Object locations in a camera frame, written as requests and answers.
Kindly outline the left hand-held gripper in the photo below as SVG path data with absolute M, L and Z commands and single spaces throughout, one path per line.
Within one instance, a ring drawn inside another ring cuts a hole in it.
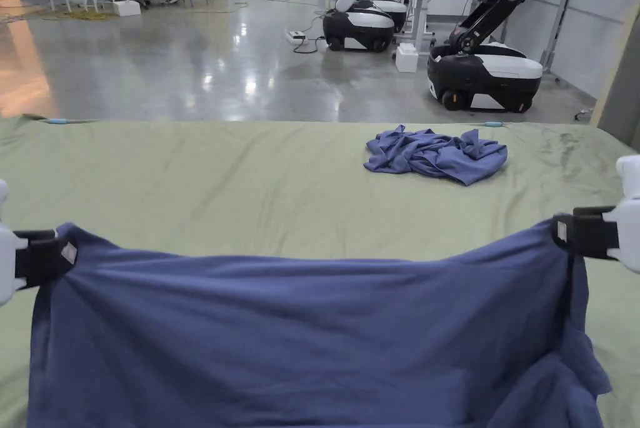
M 16 291 L 39 287 L 60 278 L 76 264 L 74 236 L 54 230 L 16 231 L 3 224 L 3 207 L 9 195 L 1 179 L 1 305 Z

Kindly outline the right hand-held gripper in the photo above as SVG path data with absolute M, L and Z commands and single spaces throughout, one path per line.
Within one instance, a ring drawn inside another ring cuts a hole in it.
M 622 199 L 614 206 L 577 207 L 552 217 L 552 239 L 561 249 L 593 259 L 616 259 L 639 274 L 639 156 L 616 162 Z

